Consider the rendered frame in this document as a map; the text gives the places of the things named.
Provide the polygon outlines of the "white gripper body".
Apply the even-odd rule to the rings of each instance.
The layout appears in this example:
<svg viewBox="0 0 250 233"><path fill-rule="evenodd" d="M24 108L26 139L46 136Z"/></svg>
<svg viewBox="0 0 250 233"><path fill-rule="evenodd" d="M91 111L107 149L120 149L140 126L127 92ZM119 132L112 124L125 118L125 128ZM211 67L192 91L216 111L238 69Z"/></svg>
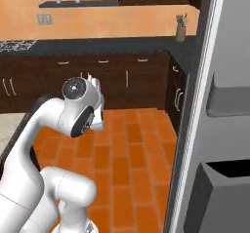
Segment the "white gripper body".
<svg viewBox="0 0 250 233"><path fill-rule="evenodd" d="M102 97L101 82L93 77L91 74L88 75L87 81L87 97Z"/></svg>

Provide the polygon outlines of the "grey freezer door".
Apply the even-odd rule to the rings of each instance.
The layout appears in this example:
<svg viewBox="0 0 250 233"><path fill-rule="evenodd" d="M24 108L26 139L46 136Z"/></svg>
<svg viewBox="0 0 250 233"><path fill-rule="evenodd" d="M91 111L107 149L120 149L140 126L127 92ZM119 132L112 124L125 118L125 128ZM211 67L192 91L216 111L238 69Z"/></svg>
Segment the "grey freezer door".
<svg viewBox="0 0 250 233"><path fill-rule="evenodd" d="M188 203L201 162L250 159L250 115L207 116L212 78L221 88L250 87L250 0L201 1L164 233L185 233Z"/></svg>

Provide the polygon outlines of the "long dark wood base cupboards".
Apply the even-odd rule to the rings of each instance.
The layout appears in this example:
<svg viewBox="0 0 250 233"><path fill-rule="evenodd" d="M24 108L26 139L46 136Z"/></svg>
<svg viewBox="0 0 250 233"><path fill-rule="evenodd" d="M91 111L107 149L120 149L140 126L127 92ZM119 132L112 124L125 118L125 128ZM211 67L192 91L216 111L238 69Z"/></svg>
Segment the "long dark wood base cupboards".
<svg viewBox="0 0 250 233"><path fill-rule="evenodd" d="M163 53L0 57L0 113L25 112L39 97L63 95L72 77L101 82L106 109L165 107L170 56Z"/></svg>

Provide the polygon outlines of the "short dark wood base cupboards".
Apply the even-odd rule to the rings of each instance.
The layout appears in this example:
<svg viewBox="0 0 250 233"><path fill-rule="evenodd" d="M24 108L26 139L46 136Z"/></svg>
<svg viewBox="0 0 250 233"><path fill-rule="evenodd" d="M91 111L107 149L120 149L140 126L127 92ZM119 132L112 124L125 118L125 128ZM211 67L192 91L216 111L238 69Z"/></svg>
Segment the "short dark wood base cupboards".
<svg viewBox="0 0 250 233"><path fill-rule="evenodd" d="M173 57L170 57L165 110L176 134L179 133L181 125L186 84L187 75L181 69L179 63Z"/></svg>

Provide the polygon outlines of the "black hob with grates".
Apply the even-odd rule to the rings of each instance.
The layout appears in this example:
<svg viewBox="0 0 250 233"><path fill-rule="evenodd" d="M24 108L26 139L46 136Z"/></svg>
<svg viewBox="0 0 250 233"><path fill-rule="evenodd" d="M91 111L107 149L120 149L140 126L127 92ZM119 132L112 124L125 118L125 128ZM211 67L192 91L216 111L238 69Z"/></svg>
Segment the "black hob with grates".
<svg viewBox="0 0 250 233"><path fill-rule="evenodd" d="M0 41L0 53L3 53L3 52L27 51L35 43L36 43L36 40Z"/></svg>

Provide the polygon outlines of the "beige pot with utensils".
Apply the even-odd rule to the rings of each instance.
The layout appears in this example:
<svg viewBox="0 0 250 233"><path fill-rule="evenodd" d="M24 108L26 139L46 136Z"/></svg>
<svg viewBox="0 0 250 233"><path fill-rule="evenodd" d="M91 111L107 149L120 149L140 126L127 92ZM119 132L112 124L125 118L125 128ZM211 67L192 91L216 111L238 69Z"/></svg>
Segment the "beige pot with utensils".
<svg viewBox="0 0 250 233"><path fill-rule="evenodd" d="M186 30L188 15L176 15L177 30L176 30L176 41L184 42L186 39Z"/></svg>

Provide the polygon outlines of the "shallow grey door shelf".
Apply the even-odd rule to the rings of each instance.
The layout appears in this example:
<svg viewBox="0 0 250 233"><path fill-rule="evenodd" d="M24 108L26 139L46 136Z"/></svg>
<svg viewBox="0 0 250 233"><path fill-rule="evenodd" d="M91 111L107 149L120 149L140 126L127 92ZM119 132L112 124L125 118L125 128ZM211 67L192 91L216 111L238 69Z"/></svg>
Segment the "shallow grey door shelf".
<svg viewBox="0 0 250 233"><path fill-rule="evenodd" d="M250 87L218 87L212 78L206 104L208 117L250 115Z"/></svg>

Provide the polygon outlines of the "deep grey door bin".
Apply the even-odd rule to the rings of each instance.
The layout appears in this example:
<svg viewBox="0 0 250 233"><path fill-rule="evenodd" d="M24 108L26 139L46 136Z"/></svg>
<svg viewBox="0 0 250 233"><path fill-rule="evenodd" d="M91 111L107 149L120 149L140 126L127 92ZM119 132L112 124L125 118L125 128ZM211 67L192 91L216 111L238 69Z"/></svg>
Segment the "deep grey door bin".
<svg viewBox="0 0 250 233"><path fill-rule="evenodd" d="M250 159L201 162L185 233L250 233Z"/></svg>

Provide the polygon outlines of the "dark wall shelf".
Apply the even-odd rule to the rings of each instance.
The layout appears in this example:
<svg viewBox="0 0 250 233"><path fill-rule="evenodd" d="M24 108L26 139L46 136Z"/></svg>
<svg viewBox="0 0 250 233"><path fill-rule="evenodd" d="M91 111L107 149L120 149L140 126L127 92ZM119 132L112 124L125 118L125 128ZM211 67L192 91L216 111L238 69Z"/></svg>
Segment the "dark wall shelf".
<svg viewBox="0 0 250 233"><path fill-rule="evenodd" d="M76 3L75 1L46 1L39 4L39 8L72 8L72 7L117 7L119 6L118 0L87 0Z"/></svg>

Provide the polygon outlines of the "grey wall socket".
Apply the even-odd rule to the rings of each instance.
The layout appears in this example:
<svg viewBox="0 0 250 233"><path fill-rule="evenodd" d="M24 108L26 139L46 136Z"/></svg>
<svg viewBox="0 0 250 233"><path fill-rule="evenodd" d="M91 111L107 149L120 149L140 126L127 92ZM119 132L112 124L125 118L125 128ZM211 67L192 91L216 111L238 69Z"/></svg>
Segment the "grey wall socket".
<svg viewBox="0 0 250 233"><path fill-rule="evenodd" d="M39 25L44 25L44 24L52 24L52 15L51 14L38 14L37 15L37 22Z"/></svg>

